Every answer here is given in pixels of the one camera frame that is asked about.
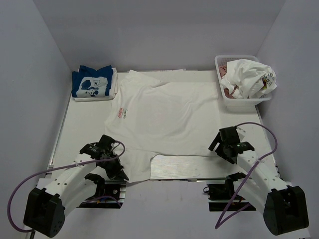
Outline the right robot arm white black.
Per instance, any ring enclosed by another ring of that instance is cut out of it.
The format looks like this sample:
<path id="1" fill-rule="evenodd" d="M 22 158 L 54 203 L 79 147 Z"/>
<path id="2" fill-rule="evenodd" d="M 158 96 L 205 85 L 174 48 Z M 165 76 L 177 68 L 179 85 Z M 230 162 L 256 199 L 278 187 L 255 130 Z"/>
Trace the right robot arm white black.
<path id="1" fill-rule="evenodd" d="M 221 128 L 209 146 L 219 157 L 244 170 L 226 177 L 225 189 L 231 198 L 215 228 L 249 206 L 263 216 L 275 236 L 306 229 L 309 226 L 306 196 L 299 186 L 292 186 L 264 163 L 255 148 L 240 139 L 239 126 Z"/>

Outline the white t shirt black lettering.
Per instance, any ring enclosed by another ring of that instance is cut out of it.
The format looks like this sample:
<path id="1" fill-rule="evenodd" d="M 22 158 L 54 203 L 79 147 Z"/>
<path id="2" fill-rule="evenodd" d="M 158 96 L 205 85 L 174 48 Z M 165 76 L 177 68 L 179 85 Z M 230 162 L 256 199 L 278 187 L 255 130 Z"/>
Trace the white t shirt black lettering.
<path id="1" fill-rule="evenodd" d="M 240 59 L 229 61 L 226 78 L 236 86 L 233 97 L 235 99 L 260 99 L 276 89 L 277 76 L 268 65 Z"/>

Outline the white t shirt red print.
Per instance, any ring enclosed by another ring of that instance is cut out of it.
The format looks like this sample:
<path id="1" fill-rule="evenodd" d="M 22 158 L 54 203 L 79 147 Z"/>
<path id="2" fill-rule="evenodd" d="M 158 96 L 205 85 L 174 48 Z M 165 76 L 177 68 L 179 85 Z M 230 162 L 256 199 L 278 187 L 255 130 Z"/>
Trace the white t shirt red print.
<path id="1" fill-rule="evenodd" d="M 105 133 L 125 145 L 120 158 L 131 183 L 151 176 L 151 160 L 209 156 L 220 128 L 215 83 L 162 82 L 130 71 L 121 81 Z"/>

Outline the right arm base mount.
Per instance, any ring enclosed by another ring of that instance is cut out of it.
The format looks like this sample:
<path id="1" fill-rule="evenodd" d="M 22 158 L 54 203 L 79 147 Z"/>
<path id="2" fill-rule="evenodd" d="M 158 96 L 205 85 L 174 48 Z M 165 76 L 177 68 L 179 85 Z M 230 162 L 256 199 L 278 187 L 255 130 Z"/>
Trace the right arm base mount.
<path id="1" fill-rule="evenodd" d="M 203 193 L 208 196 L 210 212 L 222 212 L 232 197 L 232 194 L 229 194 L 225 184 L 222 181 L 216 181 L 207 184 L 203 188 Z M 256 211 L 253 206 L 251 206 L 244 198 L 240 196 L 236 196 L 227 211 L 235 212 L 245 206 L 246 208 L 244 211 Z"/>

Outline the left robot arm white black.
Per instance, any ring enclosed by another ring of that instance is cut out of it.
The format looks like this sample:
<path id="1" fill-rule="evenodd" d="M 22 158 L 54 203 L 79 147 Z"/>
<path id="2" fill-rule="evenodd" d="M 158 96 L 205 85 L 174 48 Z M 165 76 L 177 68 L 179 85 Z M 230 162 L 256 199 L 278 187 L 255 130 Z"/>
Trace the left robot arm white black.
<path id="1" fill-rule="evenodd" d="M 77 207 L 108 199 L 119 201 L 105 193 L 105 179 L 94 174 L 100 167 L 111 180 L 127 180 L 120 155 L 115 153 L 120 141 L 103 135 L 98 142 L 83 146 L 71 165 L 60 167 L 62 173 L 42 188 L 29 193 L 23 223 L 49 238 L 55 237 L 66 217 Z"/>

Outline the pink t shirt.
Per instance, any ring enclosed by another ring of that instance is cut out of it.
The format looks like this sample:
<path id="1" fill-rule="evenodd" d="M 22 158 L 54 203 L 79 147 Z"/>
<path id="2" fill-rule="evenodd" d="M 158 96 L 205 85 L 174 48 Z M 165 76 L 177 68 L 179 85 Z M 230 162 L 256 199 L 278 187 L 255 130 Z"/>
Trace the pink t shirt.
<path id="1" fill-rule="evenodd" d="M 225 96 L 230 99 L 234 99 L 233 94 L 236 86 L 232 85 L 226 78 L 224 78 L 227 73 L 227 65 L 219 66 L 219 73 L 221 76 L 221 85 L 224 89 Z"/>

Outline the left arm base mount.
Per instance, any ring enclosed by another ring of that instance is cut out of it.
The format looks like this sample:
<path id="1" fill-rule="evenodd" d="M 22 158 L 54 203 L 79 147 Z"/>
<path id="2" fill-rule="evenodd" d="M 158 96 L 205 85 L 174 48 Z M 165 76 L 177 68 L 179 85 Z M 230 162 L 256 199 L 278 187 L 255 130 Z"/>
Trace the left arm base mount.
<path id="1" fill-rule="evenodd" d="M 100 190 L 94 196 L 89 197 L 79 208 L 91 209 L 120 209 L 126 195 L 126 182 L 106 181 L 104 190 Z"/>

